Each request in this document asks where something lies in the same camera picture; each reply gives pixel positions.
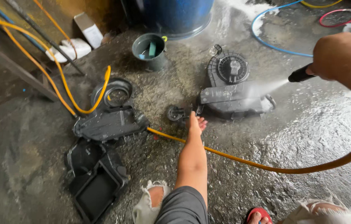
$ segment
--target black hose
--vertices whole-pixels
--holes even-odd
[[[59,51],[59,53],[61,53],[67,60],[68,62],[70,62],[75,68],[76,70],[82,74],[82,75],[86,75],[85,72],[83,72],[76,63],[74,63],[74,61],[69,58],[69,56],[67,54],[65,54],[65,52],[63,52],[63,50],[61,50],[58,46],[58,44],[56,44],[46,33],[44,33],[44,31],[39,27],[39,25],[37,25],[37,23],[35,23],[24,11],[23,9],[18,5],[17,2],[15,2],[14,0],[5,0],[18,14],[19,16],[21,16],[27,23],[29,23],[29,25],[34,28],[34,30],[37,31],[37,33],[39,33],[46,41],[48,41],[55,49],[57,49]]]

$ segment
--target blue barrel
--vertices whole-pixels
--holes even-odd
[[[214,0],[136,0],[143,22],[154,33],[182,39],[200,33],[210,22]]]

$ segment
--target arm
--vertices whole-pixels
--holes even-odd
[[[314,63],[306,72],[336,80],[351,90],[351,33],[319,39],[314,48]]]
[[[207,121],[196,117],[195,112],[189,116],[187,142],[179,154],[177,181],[175,187],[191,186],[203,196],[207,207],[207,159],[203,148],[201,134]]]

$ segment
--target gray bucket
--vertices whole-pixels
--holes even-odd
[[[139,60],[145,61],[148,71],[159,71],[166,63],[164,52],[166,50],[167,37],[161,37],[155,33],[145,33],[133,43],[133,54]],[[149,56],[151,42],[155,43],[154,56]]]

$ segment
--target spray gun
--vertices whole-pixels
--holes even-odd
[[[301,69],[297,69],[294,72],[292,72],[292,74],[288,78],[289,82],[291,82],[291,83],[299,83],[299,82],[305,81],[307,79],[311,79],[311,78],[316,77],[315,75],[307,74],[305,72],[307,67],[310,66],[311,64],[308,64],[308,65],[302,67]]]

